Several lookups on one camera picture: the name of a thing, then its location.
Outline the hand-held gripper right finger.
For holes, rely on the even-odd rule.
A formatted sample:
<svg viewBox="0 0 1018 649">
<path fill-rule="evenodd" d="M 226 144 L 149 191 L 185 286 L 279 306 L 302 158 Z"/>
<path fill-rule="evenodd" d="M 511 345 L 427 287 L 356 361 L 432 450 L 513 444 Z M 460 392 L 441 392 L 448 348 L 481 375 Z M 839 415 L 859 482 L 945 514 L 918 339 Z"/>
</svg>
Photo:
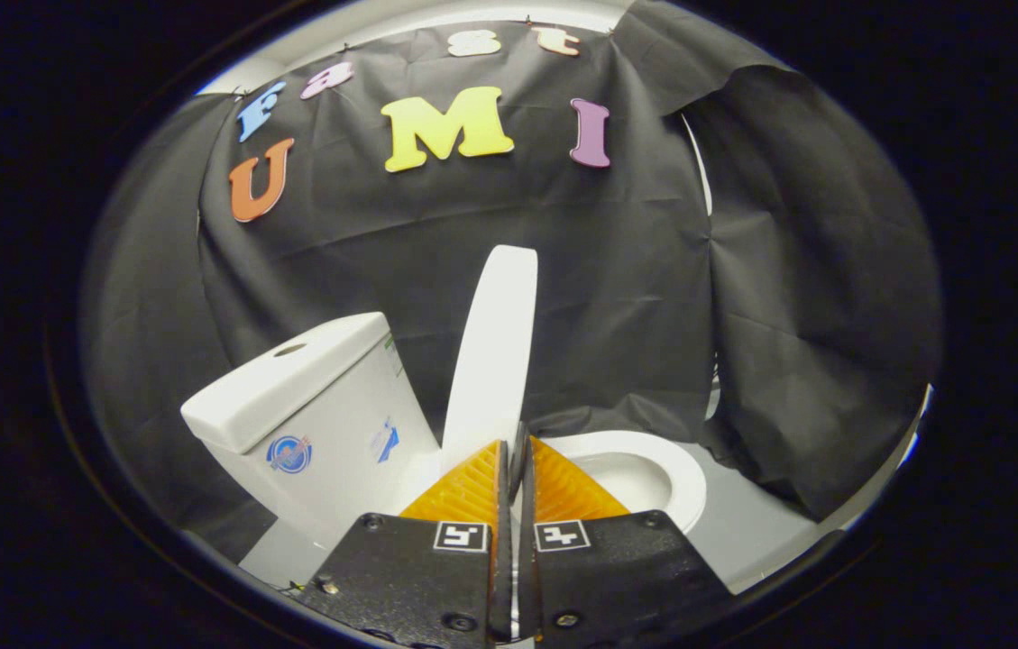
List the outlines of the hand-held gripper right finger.
<svg viewBox="0 0 1018 649">
<path fill-rule="evenodd" d="M 734 595 L 687 534 L 706 478 L 685 449 L 625 430 L 527 442 L 519 576 L 538 644 L 673 644 Z"/>
</svg>

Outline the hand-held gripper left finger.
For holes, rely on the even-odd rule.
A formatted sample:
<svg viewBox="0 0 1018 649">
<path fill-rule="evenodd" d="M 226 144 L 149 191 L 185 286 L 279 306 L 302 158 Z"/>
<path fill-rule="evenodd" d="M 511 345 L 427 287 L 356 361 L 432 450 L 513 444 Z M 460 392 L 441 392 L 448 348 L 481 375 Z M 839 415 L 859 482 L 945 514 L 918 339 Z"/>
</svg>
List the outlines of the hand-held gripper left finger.
<svg viewBox="0 0 1018 649">
<path fill-rule="evenodd" d="M 492 441 L 400 515 L 352 522 L 299 603 L 395 645 L 494 645 L 509 635 L 509 452 Z"/>
</svg>

